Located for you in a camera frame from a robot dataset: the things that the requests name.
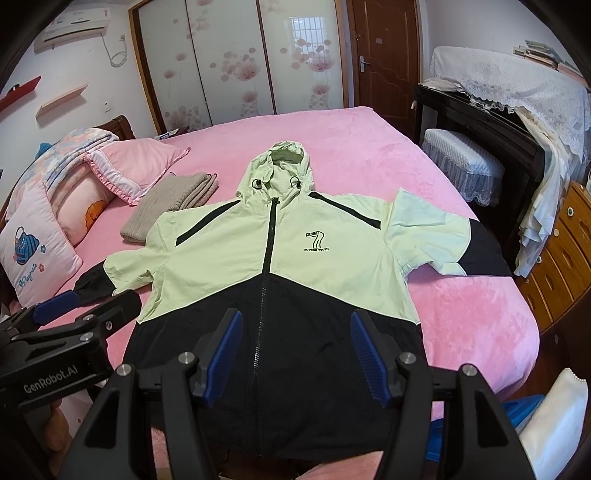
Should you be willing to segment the green and black hooded jacket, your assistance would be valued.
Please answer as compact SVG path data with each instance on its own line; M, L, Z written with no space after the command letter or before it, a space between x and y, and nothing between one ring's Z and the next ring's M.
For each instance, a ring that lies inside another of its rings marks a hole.
M162 214L137 250L104 271L112 295L149 287L124 358L159 366L242 313L235 365L204 418L215 456L261 454L324 463L382 450L391 414L370 394L349 324L356 310L416 355L425 352L408 276L506 277L476 220L400 190L392 202L315 190L301 144L250 162L235 199Z

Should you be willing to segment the white bear print pillow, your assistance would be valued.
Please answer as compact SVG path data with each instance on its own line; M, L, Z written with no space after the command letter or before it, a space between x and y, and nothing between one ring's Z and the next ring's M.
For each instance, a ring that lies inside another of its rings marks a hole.
M31 307L52 298L82 264L44 187L27 187L1 232L1 265L20 305Z

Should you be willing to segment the pink cartoon cushion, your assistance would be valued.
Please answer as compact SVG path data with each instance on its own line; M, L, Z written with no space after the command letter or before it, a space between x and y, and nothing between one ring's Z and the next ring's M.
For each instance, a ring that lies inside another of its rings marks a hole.
M55 190L50 204L61 229L73 246L79 244L113 200L111 193L82 162Z

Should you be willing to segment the folded beige knit sweater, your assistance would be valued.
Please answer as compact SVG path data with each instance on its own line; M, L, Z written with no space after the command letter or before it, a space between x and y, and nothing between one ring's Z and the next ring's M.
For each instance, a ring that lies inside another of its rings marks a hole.
M211 199L217 188L216 174L167 174L134 208L120 230L121 238L128 244L143 245L148 231L163 213L200 207Z

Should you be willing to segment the floral folded quilt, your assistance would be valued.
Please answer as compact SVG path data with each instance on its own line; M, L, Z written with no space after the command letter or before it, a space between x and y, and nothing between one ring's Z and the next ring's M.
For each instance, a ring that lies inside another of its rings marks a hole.
M84 162L86 155L118 140L116 134L96 127L71 131L34 160L21 175L10 196L7 215L14 213L26 188L31 185L41 183L47 198L52 200L60 185Z

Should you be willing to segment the wooden headboard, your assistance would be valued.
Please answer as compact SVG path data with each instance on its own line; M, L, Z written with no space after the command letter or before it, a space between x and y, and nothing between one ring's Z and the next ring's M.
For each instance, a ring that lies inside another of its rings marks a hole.
M131 125L124 115L119 115L102 125L98 125L98 128L113 133L119 140L135 139Z

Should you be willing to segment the white cloth item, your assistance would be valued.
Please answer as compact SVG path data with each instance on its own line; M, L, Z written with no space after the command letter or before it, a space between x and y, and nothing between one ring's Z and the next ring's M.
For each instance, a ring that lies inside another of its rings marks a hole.
M587 381L565 368L534 412L518 426L536 479L556 479L574 456L588 396Z

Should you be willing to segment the wooden drawer cabinet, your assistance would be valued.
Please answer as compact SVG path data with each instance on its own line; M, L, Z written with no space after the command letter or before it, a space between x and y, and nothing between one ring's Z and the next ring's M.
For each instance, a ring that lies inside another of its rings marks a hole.
M517 286L541 332L590 292L590 193L573 182L534 268Z

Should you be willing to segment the white covered piano stool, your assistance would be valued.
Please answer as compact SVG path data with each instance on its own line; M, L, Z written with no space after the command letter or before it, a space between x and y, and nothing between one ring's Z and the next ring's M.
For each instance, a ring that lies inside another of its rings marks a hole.
M498 203L504 166L486 149L466 135L435 128L425 131L421 148L467 203Z

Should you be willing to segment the floral sliding wardrobe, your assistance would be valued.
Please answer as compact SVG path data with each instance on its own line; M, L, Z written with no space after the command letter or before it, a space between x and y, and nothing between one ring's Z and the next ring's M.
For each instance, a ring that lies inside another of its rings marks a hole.
M157 132L349 105L339 1L139 1L135 57Z

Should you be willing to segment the white lace cover cloth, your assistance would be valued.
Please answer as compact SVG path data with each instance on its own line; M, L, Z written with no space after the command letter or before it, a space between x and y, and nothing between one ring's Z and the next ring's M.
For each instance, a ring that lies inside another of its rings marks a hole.
M452 46L435 48L430 75L460 85L472 97L525 108L572 154L588 160L590 94L570 77L517 56Z

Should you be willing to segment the brown wooden door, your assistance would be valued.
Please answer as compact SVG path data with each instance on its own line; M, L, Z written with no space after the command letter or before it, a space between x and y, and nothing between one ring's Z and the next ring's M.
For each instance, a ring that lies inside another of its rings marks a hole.
M352 0L346 3L353 51L353 97L391 126L414 137L412 108L420 76L417 3Z

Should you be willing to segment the stack of books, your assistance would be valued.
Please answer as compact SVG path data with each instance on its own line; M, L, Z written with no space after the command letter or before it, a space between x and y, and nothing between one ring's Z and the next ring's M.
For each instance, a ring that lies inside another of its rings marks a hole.
M513 48L513 54L546 64L555 70L563 66L578 75L582 75L581 71L574 64L565 61L554 48L542 42L526 40L524 45Z

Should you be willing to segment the pink wall shelf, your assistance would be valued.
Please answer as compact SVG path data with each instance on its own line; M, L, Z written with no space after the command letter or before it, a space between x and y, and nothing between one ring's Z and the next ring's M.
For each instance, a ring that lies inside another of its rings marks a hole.
M54 99L42 104L39 109L37 110L36 114L35 114L35 118L39 119L40 117L42 117L43 115L49 113L50 111L58 108L59 106L67 103L68 101L79 97L88 87L88 84L85 83L83 85L80 85L78 87L75 87L63 94L61 94L58 97L55 97Z

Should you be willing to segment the white wall air conditioner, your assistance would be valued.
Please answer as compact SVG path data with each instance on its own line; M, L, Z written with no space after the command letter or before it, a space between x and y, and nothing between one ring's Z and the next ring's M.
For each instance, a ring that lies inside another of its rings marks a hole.
M34 40L33 50L40 53L58 45L103 35L111 21L107 7L65 10Z

